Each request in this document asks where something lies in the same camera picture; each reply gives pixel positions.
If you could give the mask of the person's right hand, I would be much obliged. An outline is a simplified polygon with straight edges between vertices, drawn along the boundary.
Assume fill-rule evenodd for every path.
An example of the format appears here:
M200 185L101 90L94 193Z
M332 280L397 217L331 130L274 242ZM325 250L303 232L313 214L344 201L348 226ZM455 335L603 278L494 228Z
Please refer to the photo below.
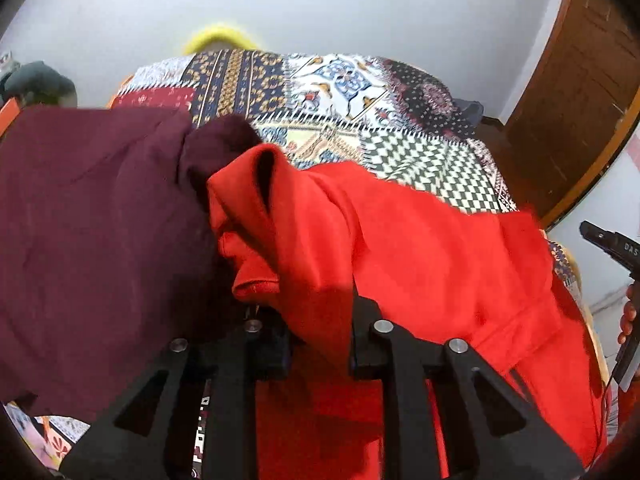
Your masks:
M634 292L636 291L637 282L633 282L626 291L627 301L623 308L623 314L620 318L620 333L617 336L617 342L624 344L634 329L634 319L637 317L638 311L634 306Z

